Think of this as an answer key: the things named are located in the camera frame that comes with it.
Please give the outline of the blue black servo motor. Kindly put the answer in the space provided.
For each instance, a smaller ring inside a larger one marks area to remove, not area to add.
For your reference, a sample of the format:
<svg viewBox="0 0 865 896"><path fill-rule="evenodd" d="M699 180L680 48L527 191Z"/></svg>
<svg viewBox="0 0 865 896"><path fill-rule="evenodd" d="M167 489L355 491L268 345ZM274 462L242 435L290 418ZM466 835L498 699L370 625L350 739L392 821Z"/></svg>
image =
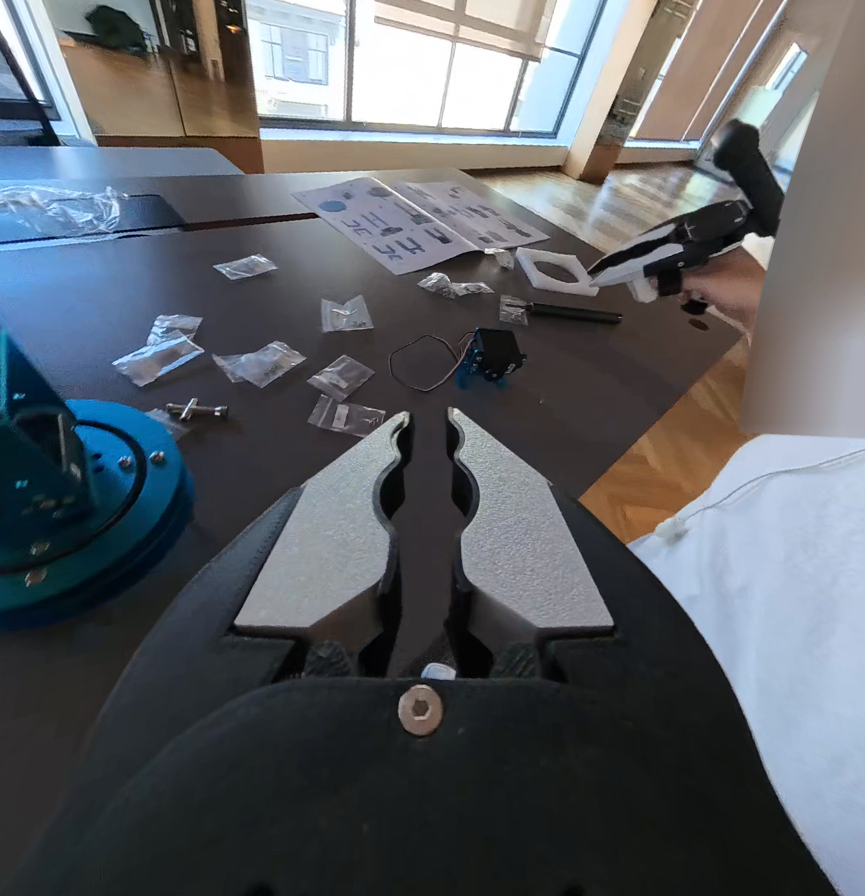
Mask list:
<svg viewBox="0 0 865 896"><path fill-rule="evenodd" d="M504 389L506 378L516 373L527 362L512 330L477 328L467 345L458 354L454 374L456 386L468 390L476 381Z"/></svg>

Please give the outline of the person's right hand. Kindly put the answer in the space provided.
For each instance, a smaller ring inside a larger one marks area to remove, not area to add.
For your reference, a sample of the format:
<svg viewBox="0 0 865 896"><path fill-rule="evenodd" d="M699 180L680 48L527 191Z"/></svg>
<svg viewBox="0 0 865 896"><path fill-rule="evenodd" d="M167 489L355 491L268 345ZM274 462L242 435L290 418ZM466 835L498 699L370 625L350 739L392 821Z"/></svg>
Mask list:
<svg viewBox="0 0 865 896"><path fill-rule="evenodd" d="M766 274L760 261L739 246L686 271L679 302L702 301L752 337Z"/></svg>

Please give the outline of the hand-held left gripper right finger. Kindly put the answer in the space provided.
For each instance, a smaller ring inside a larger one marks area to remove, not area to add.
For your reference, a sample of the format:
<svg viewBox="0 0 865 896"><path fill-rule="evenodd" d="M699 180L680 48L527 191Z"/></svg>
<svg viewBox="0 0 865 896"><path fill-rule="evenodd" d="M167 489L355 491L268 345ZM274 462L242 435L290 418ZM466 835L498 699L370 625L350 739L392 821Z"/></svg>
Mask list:
<svg viewBox="0 0 865 896"><path fill-rule="evenodd" d="M458 674L534 677L551 643L612 635L550 481L458 408L446 444L462 518L445 625Z"/></svg>

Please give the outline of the small metal wrench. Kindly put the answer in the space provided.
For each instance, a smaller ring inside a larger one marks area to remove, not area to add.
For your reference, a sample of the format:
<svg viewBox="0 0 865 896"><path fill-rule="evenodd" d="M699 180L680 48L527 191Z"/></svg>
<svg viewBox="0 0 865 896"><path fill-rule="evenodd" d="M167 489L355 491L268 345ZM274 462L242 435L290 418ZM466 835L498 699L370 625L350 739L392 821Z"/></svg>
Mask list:
<svg viewBox="0 0 865 896"><path fill-rule="evenodd" d="M190 399L184 404L169 402L165 405L165 412L181 423L198 419L226 420L229 417L227 406L208 406L199 403L198 399Z"/></svg>

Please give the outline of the black screwdriver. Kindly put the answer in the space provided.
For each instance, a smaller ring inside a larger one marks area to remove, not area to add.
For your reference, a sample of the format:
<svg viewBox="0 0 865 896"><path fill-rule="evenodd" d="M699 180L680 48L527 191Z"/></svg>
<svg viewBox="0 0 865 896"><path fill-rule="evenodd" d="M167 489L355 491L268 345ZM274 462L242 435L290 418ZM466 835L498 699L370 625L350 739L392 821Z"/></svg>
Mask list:
<svg viewBox="0 0 865 896"><path fill-rule="evenodd" d="M573 320L608 326L615 326L623 321L623 315L616 312L557 306L541 302L527 304L526 313L528 316Z"/></svg>

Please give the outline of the grey desk with brown edge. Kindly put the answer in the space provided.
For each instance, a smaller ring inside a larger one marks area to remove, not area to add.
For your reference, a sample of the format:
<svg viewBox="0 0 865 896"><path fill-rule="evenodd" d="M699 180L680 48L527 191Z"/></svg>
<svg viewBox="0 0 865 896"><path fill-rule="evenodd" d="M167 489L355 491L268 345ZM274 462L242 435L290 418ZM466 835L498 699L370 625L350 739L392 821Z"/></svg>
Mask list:
<svg viewBox="0 0 865 896"><path fill-rule="evenodd" d="M207 148L0 146L0 181L239 174L236 165Z"/></svg>

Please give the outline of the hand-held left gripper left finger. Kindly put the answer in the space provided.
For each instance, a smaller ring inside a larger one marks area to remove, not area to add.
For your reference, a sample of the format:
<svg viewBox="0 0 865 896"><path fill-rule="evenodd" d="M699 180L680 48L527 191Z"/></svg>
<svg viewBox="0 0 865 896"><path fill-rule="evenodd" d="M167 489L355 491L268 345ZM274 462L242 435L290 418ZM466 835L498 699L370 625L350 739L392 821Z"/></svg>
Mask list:
<svg viewBox="0 0 865 896"><path fill-rule="evenodd" d="M396 413L307 480L233 622L237 634L339 644L368 677L389 670L403 615L399 542L414 422Z"/></svg>

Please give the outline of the open instruction manual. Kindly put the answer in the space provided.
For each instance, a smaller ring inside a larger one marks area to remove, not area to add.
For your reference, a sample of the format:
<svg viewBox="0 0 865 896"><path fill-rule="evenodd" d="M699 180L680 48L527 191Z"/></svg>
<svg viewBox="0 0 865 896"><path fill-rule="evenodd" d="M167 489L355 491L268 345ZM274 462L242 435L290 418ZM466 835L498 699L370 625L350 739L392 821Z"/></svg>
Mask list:
<svg viewBox="0 0 865 896"><path fill-rule="evenodd" d="M549 238L456 181L390 186L365 175L293 197L395 275L468 252L511 250Z"/></svg>

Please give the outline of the dark desk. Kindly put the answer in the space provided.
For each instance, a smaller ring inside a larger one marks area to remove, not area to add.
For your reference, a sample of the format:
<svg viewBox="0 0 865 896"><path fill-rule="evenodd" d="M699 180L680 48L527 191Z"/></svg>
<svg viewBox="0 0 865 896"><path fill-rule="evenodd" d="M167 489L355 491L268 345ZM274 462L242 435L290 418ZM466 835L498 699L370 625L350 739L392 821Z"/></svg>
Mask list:
<svg viewBox="0 0 865 896"><path fill-rule="evenodd" d="M213 268L253 253L278 269L229 281ZM520 269L505 271L481 252L433 271L485 282L494 294L429 293L417 285L427 272L393 275L317 217L0 252L0 321L63 397L143 410L197 397L231 414L182 438L194 520L148 577L86 616L0 634L0 885L48 822L98 712L169 601L287 490L357 443L309 425L316 371L354 357L374 371L355 401L413 417L406 500L394 517L403 615L388 671L399 673L433 642L449 609L460 518L450 497L448 407L578 498L739 341L713 315L693 323L673 300L641 305L624 286L593 298L545 294L544 302L623 321L534 318L518 328L527 362L504 389L476 381L418 393L389 374L391 352L423 334L454 344L499 326L501 294L536 301ZM358 295L374 329L324 333L320 300ZM139 388L113 361L147 345L158 315L201 317L192 342L204 352ZM212 359L274 341L307 360L265 388L231 383Z"/></svg>

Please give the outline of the white foam frame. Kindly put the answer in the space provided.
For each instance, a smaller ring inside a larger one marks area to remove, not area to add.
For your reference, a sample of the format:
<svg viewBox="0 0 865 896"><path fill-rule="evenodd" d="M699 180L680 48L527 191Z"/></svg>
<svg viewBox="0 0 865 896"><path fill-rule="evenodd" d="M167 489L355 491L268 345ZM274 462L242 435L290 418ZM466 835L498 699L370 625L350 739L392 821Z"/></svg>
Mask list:
<svg viewBox="0 0 865 896"><path fill-rule="evenodd" d="M583 264L573 254L519 247L515 258L531 286L538 290L584 297L595 297L599 292Z"/></svg>

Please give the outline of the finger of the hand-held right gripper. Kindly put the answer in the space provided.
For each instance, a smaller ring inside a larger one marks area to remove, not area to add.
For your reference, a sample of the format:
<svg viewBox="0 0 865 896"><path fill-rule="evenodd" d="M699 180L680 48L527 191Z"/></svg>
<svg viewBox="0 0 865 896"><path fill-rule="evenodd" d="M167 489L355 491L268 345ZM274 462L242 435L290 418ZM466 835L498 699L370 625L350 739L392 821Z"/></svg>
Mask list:
<svg viewBox="0 0 865 896"><path fill-rule="evenodd" d="M687 270L693 268L693 256L690 254L687 249L687 244L689 241L688 233L688 218L686 217L675 217L670 218L662 222L662 224L651 228L650 230L638 235L637 237L628 240L625 244L621 245L618 249L613 252L619 251L625 247L630 247L632 245L683 245L688 253L688 260L685 262L684 267L680 270Z"/></svg>
<svg viewBox="0 0 865 896"><path fill-rule="evenodd" d="M632 245L612 252L588 271L592 287L608 287L676 272L688 260L683 245Z"/></svg>

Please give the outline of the glossy tall cabinet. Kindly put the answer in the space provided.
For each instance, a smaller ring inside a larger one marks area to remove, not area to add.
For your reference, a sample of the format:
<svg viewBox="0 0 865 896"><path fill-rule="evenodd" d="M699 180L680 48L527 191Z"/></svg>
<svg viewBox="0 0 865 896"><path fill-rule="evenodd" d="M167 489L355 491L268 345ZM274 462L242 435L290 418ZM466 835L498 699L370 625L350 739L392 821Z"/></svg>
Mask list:
<svg viewBox="0 0 865 896"><path fill-rule="evenodd" d="M107 147L204 147L265 171L243 1L44 3Z"/></svg>

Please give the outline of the person's white shirt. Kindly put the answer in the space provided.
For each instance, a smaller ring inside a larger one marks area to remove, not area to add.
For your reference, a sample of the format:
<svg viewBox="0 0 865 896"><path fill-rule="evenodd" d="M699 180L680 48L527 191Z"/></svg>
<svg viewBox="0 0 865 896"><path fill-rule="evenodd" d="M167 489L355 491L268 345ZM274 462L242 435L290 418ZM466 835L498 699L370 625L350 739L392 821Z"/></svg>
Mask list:
<svg viewBox="0 0 865 896"><path fill-rule="evenodd" d="M865 894L865 440L761 435L629 549L720 662L809 851Z"/></svg>

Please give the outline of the large crumpled clear plastic bag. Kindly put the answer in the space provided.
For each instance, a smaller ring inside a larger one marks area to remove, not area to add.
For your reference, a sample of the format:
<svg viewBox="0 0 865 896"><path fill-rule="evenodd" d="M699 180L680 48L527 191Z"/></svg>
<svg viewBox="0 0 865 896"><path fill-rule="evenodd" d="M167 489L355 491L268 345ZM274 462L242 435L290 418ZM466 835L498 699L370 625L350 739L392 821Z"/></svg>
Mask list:
<svg viewBox="0 0 865 896"><path fill-rule="evenodd" d="M113 232L130 197L107 186L93 193L45 185L0 189L0 215L46 238L88 237Z"/></svg>

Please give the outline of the beige roller blind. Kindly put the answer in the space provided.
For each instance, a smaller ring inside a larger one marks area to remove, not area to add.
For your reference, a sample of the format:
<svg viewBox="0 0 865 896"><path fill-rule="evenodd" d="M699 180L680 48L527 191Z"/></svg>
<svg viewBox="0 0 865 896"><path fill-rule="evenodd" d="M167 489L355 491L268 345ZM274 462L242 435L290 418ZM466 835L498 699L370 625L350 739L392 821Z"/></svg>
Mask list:
<svg viewBox="0 0 865 896"><path fill-rule="evenodd" d="M556 1L377 1L376 24L541 60Z"/></svg>

